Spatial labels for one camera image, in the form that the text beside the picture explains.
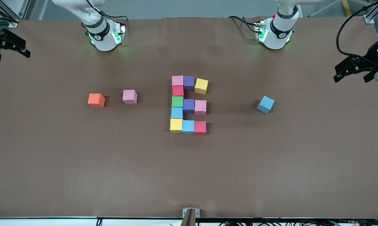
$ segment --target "red cube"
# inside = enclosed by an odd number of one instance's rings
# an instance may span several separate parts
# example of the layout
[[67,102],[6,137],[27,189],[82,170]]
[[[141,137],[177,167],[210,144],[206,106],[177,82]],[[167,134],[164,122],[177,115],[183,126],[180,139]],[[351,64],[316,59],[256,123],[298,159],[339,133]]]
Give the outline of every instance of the red cube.
[[195,135],[207,135],[207,123],[206,121],[194,122],[194,134]]
[[183,86],[172,86],[172,96],[183,96]]
[[87,104],[91,107],[104,107],[105,97],[100,93],[90,93]]

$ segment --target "metal bracket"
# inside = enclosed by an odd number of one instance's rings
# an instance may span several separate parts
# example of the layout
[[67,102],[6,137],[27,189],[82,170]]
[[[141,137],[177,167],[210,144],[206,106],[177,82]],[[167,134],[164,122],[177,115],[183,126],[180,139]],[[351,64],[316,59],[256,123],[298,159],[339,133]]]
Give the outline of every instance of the metal bracket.
[[366,24],[374,24],[374,20],[373,20],[373,19],[368,20],[368,19],[366,18],[366,15],[363,15],[363,19],[365,20],[365,23],[366,23]]
[[16,27],[17,27],[17,23],[9,22],[8,28],[16,28]]
[[198,209],[198,208],[184,208],[184,209],[182,209],[182,217],[183,218],[185,217],[185,214],[189,209],[194,210],[195,218],[200,218],[200,209]]

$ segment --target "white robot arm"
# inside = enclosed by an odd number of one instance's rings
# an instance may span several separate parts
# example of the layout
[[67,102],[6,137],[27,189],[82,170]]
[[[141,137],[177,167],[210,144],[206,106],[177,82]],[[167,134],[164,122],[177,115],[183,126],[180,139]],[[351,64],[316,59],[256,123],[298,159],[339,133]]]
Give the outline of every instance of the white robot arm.
[[105,0],[52,0],[78,17],[88,30],[91,43],[100,51],[113,50],[123,42],[125,25],[100,15],[96,10]]
[[278,4],[276,16],[261,21],[256,30],[257,39],[267,48],[279,50],[285,46],[292,34],[292,28],[299,18],[297,5],[317,4],[324,0],[273,0]]

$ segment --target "foam block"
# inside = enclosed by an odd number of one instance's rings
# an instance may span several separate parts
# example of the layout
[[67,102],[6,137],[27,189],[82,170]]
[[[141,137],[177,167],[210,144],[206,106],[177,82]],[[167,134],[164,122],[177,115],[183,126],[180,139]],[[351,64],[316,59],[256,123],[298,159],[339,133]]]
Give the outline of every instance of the foam block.
[[170,131],[171,133],[182,133],[182,119],[171,119]]
[[89,104],[90,107],[104,107],[105,97],[100,93],[90,93],[88,95],[87,104]]
[[195,121],[194,122],[194,134],[195,135],[206,135],[207,134],[207,123],[205,121]]
[[183,86],[172,86],[172,96],[184,96]]
[[172,86],[183,86],[183,75],[172,76]]
[[183,77],[183,88],[185,91],[194,91],[194,76]]
[[194,114],[205,116],[207,112],[207,100],[196,100],[194,103]]
[[198,78],[196,80],[196,85],[194,86],[194,92],[205,95],[207,93],[207,86],[208,85],[209,85],[208,80]]
[[194,99],[183,99],[183,114],[194,114]]
[[173,107],[171,110],[171,119],[183,119],[183,107]]
[[125,89],[123,91],[123,102],[127,105],[137,104],[137,93],[134,89]]
[[188,135],[194,134],[194,120],[183,120],[182,133]]
[[183,107],[183,96],[173,96],[171,107]]
[[271,110],[273,104],[273,99],[264,96],[263,99],[260,101],[259,106],[257,106],[257,109],[267,114]]

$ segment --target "pink cube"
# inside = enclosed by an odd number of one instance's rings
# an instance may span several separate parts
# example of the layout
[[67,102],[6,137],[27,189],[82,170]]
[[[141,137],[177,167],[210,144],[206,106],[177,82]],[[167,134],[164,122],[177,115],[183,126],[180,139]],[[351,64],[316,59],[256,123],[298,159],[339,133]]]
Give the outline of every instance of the pink cube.
[[194,114],[205,116],[207,112],[207,100],[195,100]]
[[205,121],[195,121],[194,134],[203,136],[207,135],[207,123]]
[[183,86],[183,75],[172,76],[172,86]]
[[123,102],[127,105],[137,104],[137,93],[134,89],[125,89],[123,91]]

